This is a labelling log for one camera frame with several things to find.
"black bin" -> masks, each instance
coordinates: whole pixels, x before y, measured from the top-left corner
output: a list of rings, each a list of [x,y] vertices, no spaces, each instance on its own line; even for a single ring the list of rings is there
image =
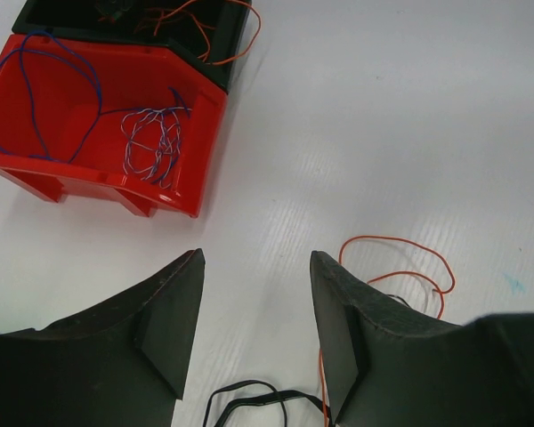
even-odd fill
[[[211,64],[238,53],[249,14],[247,7],[225,0],[200,0],[186,8],[201,23],[214,28],[205,29],[211,45],[206,62],[198,58],[207,50],[206,40],[188,14],[178,14],[177,17],[181,19],[174,24],[161,26],[156,36],[152,28],[137,31],[148,8],[175,9],[186,1],[135,0],[131,2],[130,10],[118,20],[100,20],[101,14],[95,7],[95,0],[28,0],[12,31],[15,34],[27,34],[43,30],[59,38],[87,42],[166,47],[228,92],[233,62]],[[251,0],[242,1],[251,4]]]

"blue stain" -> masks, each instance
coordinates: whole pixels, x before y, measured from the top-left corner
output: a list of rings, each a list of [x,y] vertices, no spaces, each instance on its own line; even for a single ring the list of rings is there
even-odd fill
[[[502,273],[502,275],[505,277],[506,281],[508,282],[508,285],[510,285],[510,288],[513,291],[513,295],[516,294],[526,294],[526,286],[523,285],[520,280],[517,278],[513,278],[510,274]]]

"blue wire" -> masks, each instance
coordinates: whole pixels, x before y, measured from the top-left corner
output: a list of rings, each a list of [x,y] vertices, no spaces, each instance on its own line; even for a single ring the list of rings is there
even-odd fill
[[[65,52],[68,52],[70,55],[76,57],[78,60],[83,62],[91,70],[93,78],[88,76],[78,66],[76,66],[75,64],[72,64],[68,60],[63,59],[61,56],[55,55],[53,53],[37,51],[37,50],[34,50],[34,49],[26,49],[26,43],[33,36],[47,36],[48,38],[50,38],[54,43],[56,43]],[[143,110],[141,108],[114,109],[114,110],[103,112],[102,111],[102,101],[103,101],[103,99],[102,99],[102,91],[101,91],[101,81],[100,81],[100,79],[99,79],[99,77],[98,77],[93,65],[88,60],[86,60],[83,56],[81,56],[78,53],[76,53],[76,52],[72,51],[71,49],[69,49],[62,42],[60,42],[55,36],[53,36],[52,34],[50,34],[48,32],[45,32],[43,30],[38,30],[38,31],[32,31],[32,32],[28,33],[26,35],[26,37],[24,38],[24,40],[22,41],[21,46],[19,48],[17,48],[17,49],[12,50],[11,52],[9,52],[0,61],[0,71],[4,67],[5,63],[17,52],[20,53],[20,70],[21,70],[21,73],[22,73],[22,75],[24,77],[24,81],[26,83],[26,87],[28,88],[28,95],[29,95],[30,106],[31,106],[32,124],[34,126],[34,130],[36,131],[37,138],[40,141],[40,145],[42,146],[42,148],[44,149],[44,152],[45,152],[45,156],[30,155],[29,157],[31,157],[31,158],[39,158],[39,159],[50,160],[50,161],[54,161],[54,162],[66,163],[66,162],[62,162],[62,161],[60,161],[58,159],[52,158],[50,156],[49,150],[47,148],[47,145],[45,144],[44,138],[42,137],[42,134],[39,131],[39,126],[37,125],[37,119],[36,119],[36,104],[35,104],[34,94],[33,94],[32,88],[31,88],[31,83],[29,82],[28,73],[26,72],[26,68],[25,68],[24,60],[23,60],[23,54],[24,53],[34,53],[34,54],[38,54],[38,55],[43,55],[45,57],[52,58],[52,59],[55,59],[55,60],[58,60],[58,61],[62,62],[63,64],[66,64],[70,68],[74,69],[81,76],[83,76],[91,84],[91,86],[95,90],[95,94],[97,95],[98,106],[99,106],[98,109],[97,109],[97,116],[95,117],[92,125],[89,127],[89,129],[85,133],[85,136],[83,137],[83,140],[81,140],[81,142],[78,145],[78,147],[77,147],[76,151],[74,152],[73,156],[71,156],[71,158],[67,162],[68,164],[72,163],[75,160],[75,158],[78,156],[78,154],[81,152],[81,149],[83,148],[83,146],[85,144],[85,141],[87,141],[87,138],[89,137],[89,135],[91,134],[91,132],[93,131],[95,126],[98,124],[101,116],[108,115],[108,114],[113,114],[113,113],[118,113],[118,112],[141,111],[141,110]],[[172,93],[174,95],[174,100],[176,101],[176,104],[177,105],[178,105],[178,103],[182,104],[184,110],[186,111],[186,115],[188,117],[190,117],[190,109],[188,109],[188,107],[186,106],[186,103],[182,99],[182,96],[173,87],[168,87],[168,89],[170,91],[172,91]],[[3,148],[1,145],[0,145],[0,152],[2,152],[3,154],[6,154],[6,155],[14,155],[14,153],[9,151],[8,149]],[[172,167],[174,166],[176,161],[177,161],[177,157],[174,160],[171,159],[171,164],[168,167],[168,170],[158,180],[156,180],[154,183],[158,183],[159,181],[164,180],[165,177],[170,173],[170,170],[172,169]]]

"white table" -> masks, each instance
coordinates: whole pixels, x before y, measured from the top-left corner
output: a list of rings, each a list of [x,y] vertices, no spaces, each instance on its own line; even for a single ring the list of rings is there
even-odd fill
[[[0,0],[0,51],[22,3]],[[203,247],[174,426],[201,425],[210,392],[236,380],[317,392],[309,256],[337,256],[354,234],[446,254],[458,281],[449,322],[534,310],[534,1],[256,6],[263,33],[231,95],[199,219],[47,204],[0,178],[2,333],[45,327]],[[438,262],[407,248],[356,245],[346,265],[372,278],[410,266],[404,255],[448,285]],[[437,310],[410,278],[380,286]],[[292,426],[322,424],[305,402],[288,408]],[[242,410],[231,425],[280,419],[277,407]]]

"table surface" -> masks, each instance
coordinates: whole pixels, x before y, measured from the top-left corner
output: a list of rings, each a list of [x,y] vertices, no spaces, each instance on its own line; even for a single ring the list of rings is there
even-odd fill
[[[0,1],[0,52],[23,0]],[[413,238],[457,275],[444,319],[534,310],[534,1],[256,0],[263,32],[239,65],[197,220],[109,202],[48,204],[0,178],[0,332],[43,328],[191,248],[206,283],[185,400],[247,378],[319,392],[312,250],[360,233]],[[360,278],[442,266],[358,244]],[[411,278],[381,286],[434,315]],[[304,402],[290,425],[322,423]],[[276,407],[232,425],[278,425]]]

